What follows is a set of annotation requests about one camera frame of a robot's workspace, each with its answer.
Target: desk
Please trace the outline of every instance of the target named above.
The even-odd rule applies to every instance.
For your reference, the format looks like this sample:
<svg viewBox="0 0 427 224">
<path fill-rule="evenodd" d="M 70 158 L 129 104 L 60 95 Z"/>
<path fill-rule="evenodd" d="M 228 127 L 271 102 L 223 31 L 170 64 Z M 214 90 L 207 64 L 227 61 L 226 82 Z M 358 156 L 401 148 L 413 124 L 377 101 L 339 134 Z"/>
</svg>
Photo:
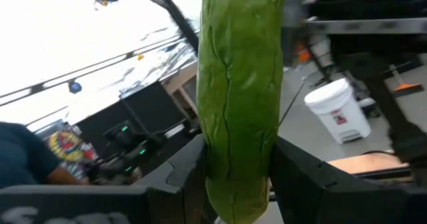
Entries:
<svg viewBox="0 0 427 224">
<path fill-rule="evenodd" d="M 405 167 L 408 165 L 406 163 L 401 163 L 397 157 L 382 153 L 349 157 L 329 161 L 328 163 L 350 174 Z"/>
</svg>

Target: gray floor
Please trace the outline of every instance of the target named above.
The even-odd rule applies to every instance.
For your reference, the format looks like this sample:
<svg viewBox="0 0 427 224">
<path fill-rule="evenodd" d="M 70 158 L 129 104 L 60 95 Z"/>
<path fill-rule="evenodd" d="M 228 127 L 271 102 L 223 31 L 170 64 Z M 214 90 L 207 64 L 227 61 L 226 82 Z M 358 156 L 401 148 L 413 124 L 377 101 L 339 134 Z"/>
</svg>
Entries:
<svg viewBox="0 0 427 224">
<path fill-rule="evenodd" d="M 289 107 L 291 100 L 302 84 L 301 77 L 306 74 L 307 70 L 289 70 L 284 73 L 281 100 L 282 114 Z M 402 76 L 407 83 L 421 83 L 427 88 L 427 66 L 403 73 Z M 386 80 L 386 82 L 390 89 L 398 86 L 393 78 Z M 279 135 L 281 137 L 325 161 L 352 157 L 369 150 L 390 149 L 390 141 L 386 136 L 387 124 L 382 117 L 369 120 L 372 128 L 369 137 L 343 145 L 337 144 L 320 120 L 304 105 L 304 97 L 310 91 L 309 88 L 304 87 L 297 96 L 280 126 Z M 410 121 L 423 130 L 427 130 L 427 91 L 400 97 L 398 102 Z M 270 203 L 267 211 L 256 223 L 283 223 L 277 203 Z"/>
</svg>

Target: white bucket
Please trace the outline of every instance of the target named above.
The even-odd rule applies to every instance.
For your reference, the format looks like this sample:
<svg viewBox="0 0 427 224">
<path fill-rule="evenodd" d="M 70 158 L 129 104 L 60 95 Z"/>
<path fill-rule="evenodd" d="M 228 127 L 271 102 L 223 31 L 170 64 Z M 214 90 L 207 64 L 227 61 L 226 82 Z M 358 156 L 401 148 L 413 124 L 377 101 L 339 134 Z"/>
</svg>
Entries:
<svg viewBox="0 0 427 224">
<path fill-rule="evenodd" d="M 339 144 L 369 136 L 368 120 L 345 78 L 308 93 L 304 101 Z"/>
</svg>

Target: green cucumber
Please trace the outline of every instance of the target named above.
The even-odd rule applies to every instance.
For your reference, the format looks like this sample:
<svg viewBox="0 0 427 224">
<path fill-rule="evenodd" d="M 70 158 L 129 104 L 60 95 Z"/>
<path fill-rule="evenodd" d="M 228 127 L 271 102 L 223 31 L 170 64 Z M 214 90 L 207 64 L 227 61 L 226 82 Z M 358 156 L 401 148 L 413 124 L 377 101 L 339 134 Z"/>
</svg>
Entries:
<svg viewBox="0 0 427 224">
<path fill-rule="evenodd" d="M 268 206 L 277 138 L 284 0 L 203 0 L 197 109 L 207 143 L 209 200 L 228 224 Z"/>
</svg>

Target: bucket lid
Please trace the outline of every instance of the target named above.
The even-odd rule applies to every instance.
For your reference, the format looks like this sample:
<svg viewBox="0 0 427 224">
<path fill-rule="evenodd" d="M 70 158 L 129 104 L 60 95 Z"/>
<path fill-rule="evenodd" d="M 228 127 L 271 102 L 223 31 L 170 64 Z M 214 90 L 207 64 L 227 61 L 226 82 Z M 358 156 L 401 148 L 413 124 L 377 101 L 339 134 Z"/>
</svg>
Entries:
<svg viewBox="0 0 427 224">
<path fill-rule="evenodd" d="M 347 79 L 341 78 L 337 81 L 329 83 L 319 89 L 308 93 L 304 98 L 306 105 L 316 105 L 326 100 L 339 96 L 349 87 Z"/>
</svg>

